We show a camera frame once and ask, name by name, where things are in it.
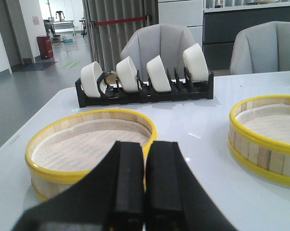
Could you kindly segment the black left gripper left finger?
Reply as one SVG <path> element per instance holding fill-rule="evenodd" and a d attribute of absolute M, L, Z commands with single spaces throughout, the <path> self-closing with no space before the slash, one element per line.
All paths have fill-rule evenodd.
<path fill-rule="evenodd" d="M 139 143 L 120 142 L 82 180 L 26 210 L 14 231 L 140 231 L 144 163 Z"/>

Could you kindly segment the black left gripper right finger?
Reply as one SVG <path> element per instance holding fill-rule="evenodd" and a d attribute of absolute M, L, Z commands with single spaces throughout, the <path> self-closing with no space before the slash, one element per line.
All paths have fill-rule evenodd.
<path fill-rule="evenodd" d="M 234 231 L 199 184 L 178 143 L 154 141 L 146 163 L 148 231 Z"/>

